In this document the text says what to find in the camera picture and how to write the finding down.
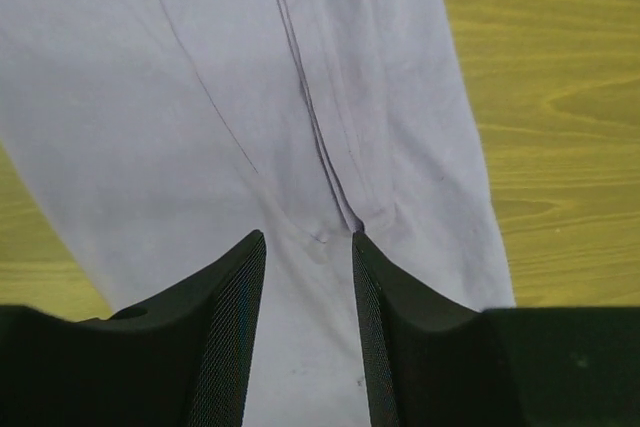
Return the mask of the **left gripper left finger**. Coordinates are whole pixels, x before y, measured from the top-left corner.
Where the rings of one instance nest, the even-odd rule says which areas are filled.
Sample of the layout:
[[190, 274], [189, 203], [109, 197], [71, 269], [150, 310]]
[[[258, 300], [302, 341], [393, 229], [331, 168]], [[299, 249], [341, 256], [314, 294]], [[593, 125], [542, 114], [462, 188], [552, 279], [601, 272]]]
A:
[[239, 426], [265, 275], [249, 233], [220, 259], [107, 319], [1, 309], [5, 426]]

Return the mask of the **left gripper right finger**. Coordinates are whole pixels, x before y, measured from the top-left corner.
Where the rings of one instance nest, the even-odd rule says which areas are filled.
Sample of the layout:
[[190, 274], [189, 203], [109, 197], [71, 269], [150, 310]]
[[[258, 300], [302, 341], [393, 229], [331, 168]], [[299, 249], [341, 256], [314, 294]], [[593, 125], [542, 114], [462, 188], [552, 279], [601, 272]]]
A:
[[353, 277], [375, 426], [635, 426], [635, 307], [468, 309], [364, 234]]

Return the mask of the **purple t shirt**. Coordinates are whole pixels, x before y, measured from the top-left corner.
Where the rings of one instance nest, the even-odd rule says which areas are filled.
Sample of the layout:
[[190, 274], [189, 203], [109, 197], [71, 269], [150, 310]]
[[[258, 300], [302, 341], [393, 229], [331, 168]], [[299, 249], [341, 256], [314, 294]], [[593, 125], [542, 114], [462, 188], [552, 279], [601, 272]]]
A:
[[443, 0], [1, 0], [1, 141], [114, 309], [264, 233], [248, 426], [369, 424], [355, 232], [514, 304]]

